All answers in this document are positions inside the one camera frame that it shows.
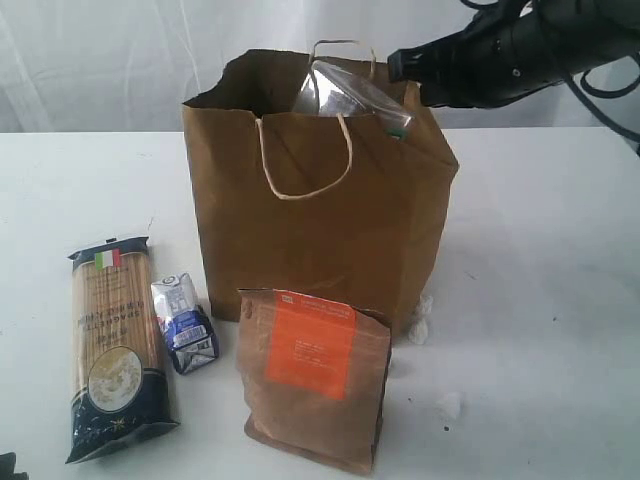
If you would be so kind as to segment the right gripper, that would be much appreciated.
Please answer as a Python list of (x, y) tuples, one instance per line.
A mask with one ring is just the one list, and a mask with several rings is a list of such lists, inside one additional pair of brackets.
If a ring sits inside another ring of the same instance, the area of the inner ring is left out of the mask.
[(560, 83), (537, 17), (521, 9), (481, 9), (462, 31), (396, 50), (387, 67), (392, 83), (421, 83), (430, 107), (499, 108)]

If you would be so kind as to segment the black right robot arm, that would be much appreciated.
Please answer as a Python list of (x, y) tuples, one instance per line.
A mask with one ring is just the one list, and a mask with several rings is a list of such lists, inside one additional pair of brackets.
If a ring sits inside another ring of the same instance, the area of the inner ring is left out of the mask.
[(636, 1), (494, 1), (462, 30), (399, 49), (391, 82), (428, 107), (495, 109), (639, 52)]

